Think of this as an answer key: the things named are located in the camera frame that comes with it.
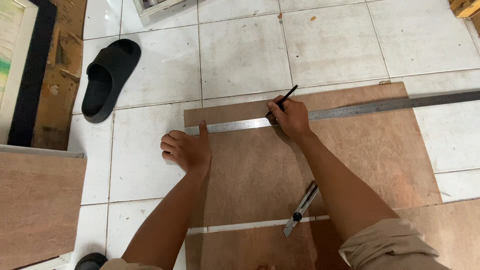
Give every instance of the left hand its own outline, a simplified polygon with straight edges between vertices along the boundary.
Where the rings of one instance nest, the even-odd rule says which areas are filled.
[[[180,165],[185,172],[194,169],[208,171],[212,154],[205,120],[202,120],[198,127],[200,129],[198,138],[178,130],[165,134],[160,144],[163,150],[162,157]]]

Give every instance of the plywood sheet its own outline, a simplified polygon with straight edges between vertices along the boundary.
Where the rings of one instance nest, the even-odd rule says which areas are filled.
[[[451,269],[480,265],[480,200],[398,210],[440,252],[438,261]],[[338,249],[342,241],[330,220],[300,223],[287,239],[283,225],[202,233],[185,239],[187,270],[350,269]]]
[[[405,98],[403,83],[297,96],[309,111]],[[265,102],[186,110],[185,126],[265,116]],[[393,208],[441,203],[413,110],[311,122],[321,141]],[[191,227],[290,218],[313,175],[300,149],[279,127],[210,134],[212,171]],[[325,215],[321,196],[309,216]]]
[[[86,160],[0,153],[0,270],[73,251]]]

